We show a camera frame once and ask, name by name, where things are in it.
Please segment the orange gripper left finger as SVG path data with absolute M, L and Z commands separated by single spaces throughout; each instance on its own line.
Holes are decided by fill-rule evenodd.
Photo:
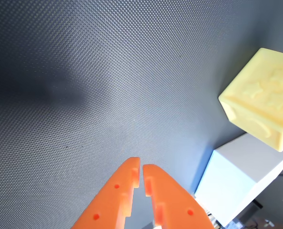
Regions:
M 140 184 L 140 158 L 124 161 L 73 225 L 74 229 L 123 229 Z

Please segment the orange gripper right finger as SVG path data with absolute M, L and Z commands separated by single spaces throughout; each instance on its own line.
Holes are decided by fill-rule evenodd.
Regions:
M 213 229 L 205 210 L 157 165 L 143 166 L 145 195 L 152 199 L 156 226 L 163 229 Z

